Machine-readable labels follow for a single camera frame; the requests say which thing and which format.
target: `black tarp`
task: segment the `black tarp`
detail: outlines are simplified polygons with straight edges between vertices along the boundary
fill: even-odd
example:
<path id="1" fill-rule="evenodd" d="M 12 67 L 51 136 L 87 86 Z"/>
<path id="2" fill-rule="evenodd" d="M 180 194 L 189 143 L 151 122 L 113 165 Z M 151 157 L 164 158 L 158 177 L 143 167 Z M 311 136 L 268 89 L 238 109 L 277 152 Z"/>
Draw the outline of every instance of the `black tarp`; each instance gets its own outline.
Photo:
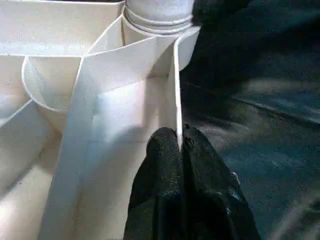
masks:
<path id="1" fill-rule="evenodd" d="M 238 174 L 263 239 L 306 239 L 315 225 L 296 213 L 320 192 L 320 1 L 219 7 L 180 73 L 184 120 Z"/>

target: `white plastic divider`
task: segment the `white plastic divider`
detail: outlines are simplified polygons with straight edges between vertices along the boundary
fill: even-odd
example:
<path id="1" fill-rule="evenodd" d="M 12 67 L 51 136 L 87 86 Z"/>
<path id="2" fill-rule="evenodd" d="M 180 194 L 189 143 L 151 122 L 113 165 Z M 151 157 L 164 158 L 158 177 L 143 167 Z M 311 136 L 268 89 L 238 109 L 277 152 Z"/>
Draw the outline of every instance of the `white plastic divider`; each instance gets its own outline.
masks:
<path id="1" fill-rule="evenodd" d="M 54 129 L 31 100 L 0 127 L 0 194 L 32 163 Z"/>
<path id="2" fill-rule="evenodd" d="M 153 36 L 84 57 L 39 240 L 123 237 L 149 137 L 169 127 L 182 145 L 179 69 L 188 64 L 198 31 L 188 31 L 175 50 L 177 37 Z"/>
<path id="3" fill-rule="evenodd" d="M 23 56 L 0 55 L 0 127 L 27 101 L 21 82 Z"/>
<path id="4" fill-rule="evenodd" d="M 0 1 L 0 54 L 81 56 L 123 2 Z"/>
<path id="5" fill-rule="evenodd" d="M 78 73 L 80 57 L 26 56 L 21 79 L 29 97 L 47 120 L 60 132 Z"/>

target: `white cylindrical pipe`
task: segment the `white cylindrical pipe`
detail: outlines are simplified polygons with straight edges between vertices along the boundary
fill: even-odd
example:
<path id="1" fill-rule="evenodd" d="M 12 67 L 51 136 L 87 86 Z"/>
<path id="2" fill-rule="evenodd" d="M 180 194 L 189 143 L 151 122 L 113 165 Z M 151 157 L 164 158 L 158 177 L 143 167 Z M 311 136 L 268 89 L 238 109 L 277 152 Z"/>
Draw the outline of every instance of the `white cylindrical pipe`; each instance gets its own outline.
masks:
<path id="1" fill-rule="evenodd" d="M 153 34 L 176 34 L 192 26 L 195 0 L 126 0 L 125 15 L 135 27 Z"/>

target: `white plastic surface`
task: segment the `white plastic surface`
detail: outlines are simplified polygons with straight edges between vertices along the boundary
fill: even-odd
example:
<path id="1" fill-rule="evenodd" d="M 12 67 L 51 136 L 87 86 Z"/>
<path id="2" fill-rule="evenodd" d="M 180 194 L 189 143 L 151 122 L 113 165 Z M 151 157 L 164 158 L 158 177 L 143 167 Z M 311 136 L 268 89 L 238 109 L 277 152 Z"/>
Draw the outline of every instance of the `white plastic surface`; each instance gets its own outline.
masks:
<path id="1" fill-rule="evenodd" d="M 0 2 L 0 239 L 120 239 L 149 137 L 182 145 L 199 28 L 145 32 L 123 4 Z"/>

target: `white plastic structure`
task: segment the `white plastic structure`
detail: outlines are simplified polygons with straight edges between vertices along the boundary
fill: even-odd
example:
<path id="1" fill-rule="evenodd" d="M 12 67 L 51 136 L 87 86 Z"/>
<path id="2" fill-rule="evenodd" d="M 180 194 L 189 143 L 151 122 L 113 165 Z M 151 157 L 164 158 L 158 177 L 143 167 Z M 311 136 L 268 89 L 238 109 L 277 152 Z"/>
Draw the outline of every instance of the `white plastic structure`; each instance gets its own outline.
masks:
<path id="1" fill-rule="evenodd" d="M 149 137 L 169 127 L 182 145 L 192 1 L 163 34 L 127 4 L 0 2 L 0 239 L 121 239 Z"/>

